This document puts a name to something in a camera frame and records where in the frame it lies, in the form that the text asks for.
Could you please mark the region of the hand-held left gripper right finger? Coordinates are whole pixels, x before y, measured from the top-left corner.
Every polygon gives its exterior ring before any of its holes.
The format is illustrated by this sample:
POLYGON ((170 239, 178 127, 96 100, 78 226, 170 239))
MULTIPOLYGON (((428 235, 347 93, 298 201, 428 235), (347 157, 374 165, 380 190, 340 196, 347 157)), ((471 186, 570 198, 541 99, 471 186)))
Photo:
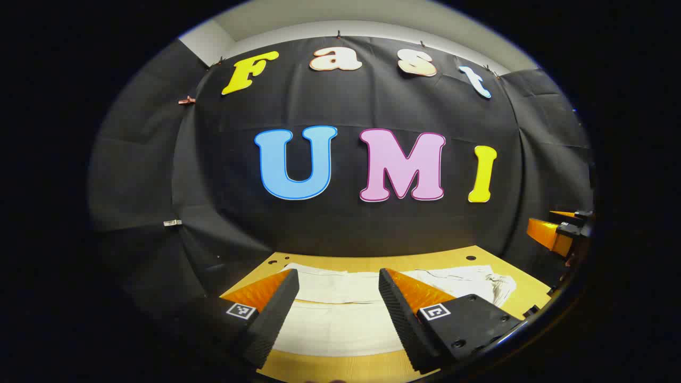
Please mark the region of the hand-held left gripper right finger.
POLYGON ((422 374, 466 363, 521 324, 477 294, 455 297, 393 269, 378 288, 412 368, 422 374))

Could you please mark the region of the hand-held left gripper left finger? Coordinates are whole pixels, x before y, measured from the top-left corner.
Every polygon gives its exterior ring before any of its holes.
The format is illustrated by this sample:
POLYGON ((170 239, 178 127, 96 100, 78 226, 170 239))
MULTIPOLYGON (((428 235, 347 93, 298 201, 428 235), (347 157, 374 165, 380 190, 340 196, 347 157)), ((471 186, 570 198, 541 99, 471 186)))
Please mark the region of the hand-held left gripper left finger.
POLYGON ((287 269, 221 296, 195 300, 178 313, 178 334, 202 351, 247 369, 263 368, 300 288, 287 269))

